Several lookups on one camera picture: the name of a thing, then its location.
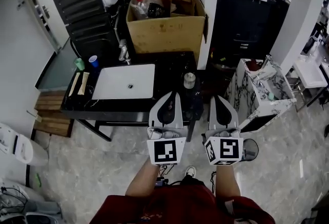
sink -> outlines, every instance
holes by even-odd
[[[153,96],[154,71],[154,64],[103,68],[92,99],[149,99]]]
[[[305,88],[319,88],[328,85],[319,66],[313,60],[307,60],[307,56],[300,55],[294,63],[297,72]]]
[[[325,74],[329,77],[329,64],[326,62],[321,63],[322,68],[324,69]]]

person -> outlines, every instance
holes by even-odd
[[[251,199],[242,197],[233,167],[217,166],[215,194],[187,168],[180,185],[155,188],[159,166],[150,159],[130,183],[125,196],[108,196],[90,224],[239,223],[275,224]]]
[[[316,38],[319,37],[320,32],[327,27],[329,19],[328,13],[328,2],[323,1],[323,7],[321,7],[320,14],[318,16],[318,20],[314,26],[314,29],[311,33],[311,36],[315,36]]]

green cup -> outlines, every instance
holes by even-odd
[[[78,67],[79,70],[84,70],[84,62],[81,58],[77,58],[75,61],[74,61],[75,65]]]

blue cup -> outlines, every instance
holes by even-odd
[[[89,58],[89,62],[94,66],[94,68],[98,68],[98,60],[97,60],[97,56],[91,56]]]

faucet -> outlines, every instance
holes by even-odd
[[[264,62],[263,62],[263,65],[262,65],[261,69],[265,68],[265,66],[266,66],[266,64],[267,64],[268,62],[270,62],[270,63],[272,64],[271,60],[272,60],[272,56],[269,55],[269,54],[266,55],[266,58],[265,58],[265,60],[264,60]]]
[[[120,40],[119,48],[121,49],[119,61],[126,61],[128,65],[131,65],[131,59],[129,57],[127,40]]]

